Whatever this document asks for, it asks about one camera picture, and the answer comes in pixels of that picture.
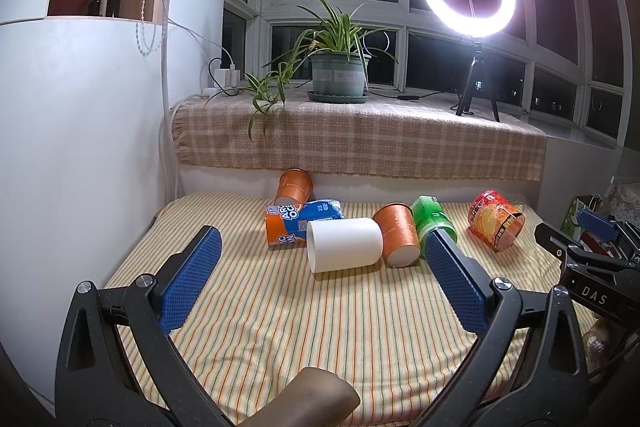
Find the white ceramic cup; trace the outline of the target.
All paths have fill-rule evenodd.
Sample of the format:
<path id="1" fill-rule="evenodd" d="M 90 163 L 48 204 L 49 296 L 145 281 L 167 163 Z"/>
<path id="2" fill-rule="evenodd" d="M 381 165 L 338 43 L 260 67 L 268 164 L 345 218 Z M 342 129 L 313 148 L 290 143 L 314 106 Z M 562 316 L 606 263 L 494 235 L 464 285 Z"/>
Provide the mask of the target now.
<path id="1" fill-rule="evenodd" d="M 306 243 L 314 274 L 374 265 L 383 250 L 381 229 L 370 218 L 309 221 Z"/>

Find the red orange snack cup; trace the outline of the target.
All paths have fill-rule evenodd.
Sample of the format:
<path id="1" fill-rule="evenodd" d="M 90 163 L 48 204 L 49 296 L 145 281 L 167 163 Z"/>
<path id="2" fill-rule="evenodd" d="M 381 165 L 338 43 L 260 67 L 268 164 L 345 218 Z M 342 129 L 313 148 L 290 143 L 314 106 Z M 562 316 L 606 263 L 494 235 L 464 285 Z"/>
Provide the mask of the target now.
<path id="1" fill-rule="evenodd" d="M 507 199 L 488 190 L 474 199 L 468 212 L 471 231 L 494 251 L 509 248 L 524 229 L 526 218 Z"/>

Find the green plastic cup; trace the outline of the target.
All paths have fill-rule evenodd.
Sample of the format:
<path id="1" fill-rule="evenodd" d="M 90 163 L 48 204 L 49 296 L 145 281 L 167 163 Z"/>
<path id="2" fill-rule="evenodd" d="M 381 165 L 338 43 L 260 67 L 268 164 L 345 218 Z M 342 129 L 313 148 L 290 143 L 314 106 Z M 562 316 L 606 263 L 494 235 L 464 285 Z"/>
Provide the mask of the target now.
<path id="1" fill-rule="evenodd" d="M 457 243 L 458 234 L 454 224 L 447 217 L 442 205 L 436 197 L 431 195 L 421 195 L 411 204 L 411 212 L 416 226 L 420 244 L 420 258 L 424 258 L 424 247 L 427 236 L 435 230 L 446 232 L 450 239 Z"/>

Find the orange paper cup near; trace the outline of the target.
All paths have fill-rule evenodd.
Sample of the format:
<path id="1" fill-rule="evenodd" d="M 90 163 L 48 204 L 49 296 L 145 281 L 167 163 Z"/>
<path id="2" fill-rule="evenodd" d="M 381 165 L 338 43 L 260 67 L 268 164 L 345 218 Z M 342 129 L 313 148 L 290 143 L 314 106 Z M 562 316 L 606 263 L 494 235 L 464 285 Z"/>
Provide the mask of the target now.
<path id="1" fill-rule="evenodd" d="M 402 202 L 391 202 L 373 216 L 383 237 L 382 255 L 392 268 L 412 265 L 420 257 L 420 246 L 411 208 Z"/>

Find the orange paper cup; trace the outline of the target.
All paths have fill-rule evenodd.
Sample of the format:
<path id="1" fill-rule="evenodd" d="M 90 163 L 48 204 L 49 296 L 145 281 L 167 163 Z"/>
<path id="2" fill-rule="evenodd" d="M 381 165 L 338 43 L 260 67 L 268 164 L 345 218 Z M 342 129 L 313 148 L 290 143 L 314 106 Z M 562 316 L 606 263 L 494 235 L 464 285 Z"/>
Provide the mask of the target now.
<path id="1" fill-rule="evenodd" d="M 281 174 L 274 203 L 303 205 L 309 199 L 314 184 L 305 170 L 292 168 Z"/>
<path id="2" fill-rule="evenodd" d="M 373 216 L 383 237 L 382 255 L 392 268 L 412 265 L 420 257 L 420 246 L 411 208 L 402 202 L 391 202 Z"/>

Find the blue orange drink cup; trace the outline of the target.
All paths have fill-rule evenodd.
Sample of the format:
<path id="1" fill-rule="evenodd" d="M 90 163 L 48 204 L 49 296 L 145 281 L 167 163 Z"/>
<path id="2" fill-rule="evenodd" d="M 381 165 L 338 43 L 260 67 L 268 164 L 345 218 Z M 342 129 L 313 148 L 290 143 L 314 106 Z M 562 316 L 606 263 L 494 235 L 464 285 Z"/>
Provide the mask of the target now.
<path id="1" fill-rule="evenodd" d="M 341 203 L 335 199 L 266 206 L 264 222 L 267 244 L 269 247 L 304 245 L 309 221 L 343 218 Z"/>

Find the orange paper cup far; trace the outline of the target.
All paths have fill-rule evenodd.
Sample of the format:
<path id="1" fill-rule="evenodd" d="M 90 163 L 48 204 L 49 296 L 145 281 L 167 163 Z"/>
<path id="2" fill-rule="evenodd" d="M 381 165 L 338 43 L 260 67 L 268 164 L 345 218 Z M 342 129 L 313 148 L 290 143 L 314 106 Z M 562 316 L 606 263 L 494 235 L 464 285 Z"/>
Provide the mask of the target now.
<path id="1" fill-rule="evenodd" d="M 309 199 L 314 184 L 305 170 L 292 168 L 281 174 L 274 203 L 303 205 Z"/>

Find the green snack bag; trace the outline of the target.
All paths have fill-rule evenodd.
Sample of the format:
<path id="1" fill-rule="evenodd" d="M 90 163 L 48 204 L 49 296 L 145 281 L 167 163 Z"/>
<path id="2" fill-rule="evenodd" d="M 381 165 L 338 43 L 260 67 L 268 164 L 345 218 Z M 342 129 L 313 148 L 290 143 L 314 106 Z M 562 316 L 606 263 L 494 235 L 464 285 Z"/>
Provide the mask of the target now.
<path id="1" fill-rule="evenodd" d="M 610 210 L 610 203 L 598 194 L 575 196 L 565 213 L 561 231 L 586 251 L 606 255 L 602 239 L 587 225 L 592 225 L 592 217 L 608 220 Z"/>

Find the black tripod stand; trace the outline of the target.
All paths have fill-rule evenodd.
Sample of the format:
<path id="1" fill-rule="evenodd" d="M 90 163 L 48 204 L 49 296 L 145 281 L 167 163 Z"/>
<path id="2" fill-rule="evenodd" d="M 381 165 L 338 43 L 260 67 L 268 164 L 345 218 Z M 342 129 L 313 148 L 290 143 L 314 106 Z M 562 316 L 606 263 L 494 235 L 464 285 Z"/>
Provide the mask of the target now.
<path id="1" fill-rule="evenodd" d="M 463 114 L 471 115 L 470 111 L 472 100 L 476 92 L 485 89 L 489 95 L 489 102 L 492 110 L 492 115 L 497 122 L 500 122 L 499 109 L 497 104 L 496 90 L 494 85 L 490 82 L 488 68 L 485 63 L 485 57 L 483 53 L 483 47 L 480 40 L 474 40 L 472 43 L 473 55 L 468 75 L 464 83 L 464 89 L 462 95 L 459 98 L 459 102 L 456 107 L 456 115 L 462 116 Z"/>

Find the brown cardboard tube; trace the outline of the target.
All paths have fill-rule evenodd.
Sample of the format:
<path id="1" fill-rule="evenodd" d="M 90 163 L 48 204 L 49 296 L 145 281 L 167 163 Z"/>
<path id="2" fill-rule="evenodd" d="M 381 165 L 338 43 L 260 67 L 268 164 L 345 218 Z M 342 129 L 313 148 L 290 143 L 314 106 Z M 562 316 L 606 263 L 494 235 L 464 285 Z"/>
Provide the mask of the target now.
<path id="1" fill-rule="evenodd" d="M 344 379 L 305 367 L 250 419 L 258 426 L 339 426 L 360 406 L 360 396 Z"/>

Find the striped yellow mattress cloth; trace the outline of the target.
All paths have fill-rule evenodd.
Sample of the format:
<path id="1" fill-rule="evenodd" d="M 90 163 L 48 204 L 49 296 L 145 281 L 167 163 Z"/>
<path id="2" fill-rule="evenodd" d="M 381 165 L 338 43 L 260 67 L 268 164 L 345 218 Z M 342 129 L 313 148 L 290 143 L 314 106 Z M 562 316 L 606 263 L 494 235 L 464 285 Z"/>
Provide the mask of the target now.
<path id="1" fill-rule="evenodd" d="M 304 367 L 348 381 L 352 426 L 399 426 L 439 394 L 474 343 L 424 262 L 314 274 L 305 248 L 271 248 L 262 198 L 200 192 L 175 200 L 112 275 L 160 269 L 204 225 L 224 248 L 171 338 L 218 407 L 240 423 Z"/>

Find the white power strip chargers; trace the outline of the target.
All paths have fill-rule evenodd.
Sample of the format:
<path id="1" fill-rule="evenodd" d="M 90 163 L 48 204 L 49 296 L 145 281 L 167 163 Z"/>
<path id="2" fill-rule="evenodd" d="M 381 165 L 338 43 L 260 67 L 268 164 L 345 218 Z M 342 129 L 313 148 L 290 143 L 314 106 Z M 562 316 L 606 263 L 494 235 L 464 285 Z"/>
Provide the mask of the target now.
<path id="1" fill-rule="evenodd" d="M 214 68 L 216 61 L 217 57 L 213 58 L 207 65 L 210 83 L 209 86 L 201 90 L 201 96 L 215 98 L 215 96 L 222 94 L 232 98 L 232 96 L 239 95 L 241 92 L 241 72 L 239 69 L 235 69 L 233 65 L 231 68 Z"/>

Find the potted spider plant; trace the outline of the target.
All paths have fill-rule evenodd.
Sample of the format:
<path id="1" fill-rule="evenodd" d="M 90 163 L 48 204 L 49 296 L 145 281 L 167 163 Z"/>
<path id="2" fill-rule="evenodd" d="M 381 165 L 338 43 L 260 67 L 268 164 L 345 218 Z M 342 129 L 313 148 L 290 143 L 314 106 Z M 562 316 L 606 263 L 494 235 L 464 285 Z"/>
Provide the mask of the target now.
<path id="1" fill-rule="evenodd" d="M 349 12 L 328 0 L 318 0 L 320 8 L 302 5 L 299 9 L 310 15 L 314 26 L 303 29 L 290 49 L 267 63 L 268 72 L 260 77 L 245 74 L 245 86 L 224 89 L 207 95 L 209 105 L 215 98 L 234 98 L 250 95 L 252 115 L 247 124 L 247 135 L 254 135 L 256 122 L 262 127 L 270 124 L 271 114 L 286 107 L 288 92 L 299 69 L 311 68 L 312 92 L 327 102 L 365 98 L 369 93 L 369 64 L 376 54 L 397 63 L 390 52 L 389 27 L 368 27 L 357 20 L 356 9 Z"/>

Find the dark small bottle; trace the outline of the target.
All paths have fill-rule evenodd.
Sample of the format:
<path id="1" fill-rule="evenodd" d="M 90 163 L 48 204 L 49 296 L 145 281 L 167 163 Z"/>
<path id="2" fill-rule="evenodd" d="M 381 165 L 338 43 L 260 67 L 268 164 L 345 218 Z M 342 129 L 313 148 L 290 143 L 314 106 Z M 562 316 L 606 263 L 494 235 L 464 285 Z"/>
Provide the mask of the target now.
<path id="1" fill-rule="evenodd" d="M 91 0 L 88 5 L 90 16 L 119 17 L 122 0 Z"/>

